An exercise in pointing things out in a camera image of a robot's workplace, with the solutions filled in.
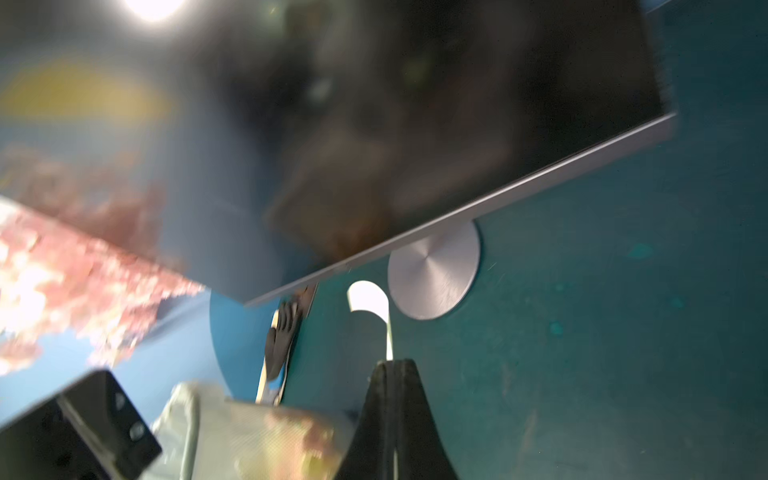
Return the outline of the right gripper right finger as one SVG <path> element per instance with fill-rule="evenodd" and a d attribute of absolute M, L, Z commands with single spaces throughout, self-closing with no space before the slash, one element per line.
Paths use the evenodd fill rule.
<path fill-rule="evenodd" d="M 394 375 L 394 452 L 398 479 L 457 479 L 441 442 L 415 362 L 397 360 Z"/>

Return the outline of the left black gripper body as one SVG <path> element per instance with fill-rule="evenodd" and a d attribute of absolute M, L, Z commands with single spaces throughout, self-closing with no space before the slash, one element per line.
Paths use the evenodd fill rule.
<path fill-rule="evenodd" d="M 94 370 L 1 427 L 1 477 L 138 479 L 162 447 L 117 379 Z"/>

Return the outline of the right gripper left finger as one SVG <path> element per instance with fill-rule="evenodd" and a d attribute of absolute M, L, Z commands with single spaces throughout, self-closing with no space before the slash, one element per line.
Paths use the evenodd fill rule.
<path fill-rule="evenodd" d="M 394 479 L 394 362 L 374 368 L 350 446 L 336 479 Z"/>

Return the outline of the pink sticky note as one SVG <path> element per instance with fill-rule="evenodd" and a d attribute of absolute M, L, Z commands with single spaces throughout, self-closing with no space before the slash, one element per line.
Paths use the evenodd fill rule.
<path fill-rule="evenodd" d="M 349 286 L 347 300 L 351 312 L 369 312 L 384 322 L 386 328 L 385 359 L 392 361 L 394 359 L 394 351 L 390 302 L 385 291 L 371 281 L 360 280 Z"/>

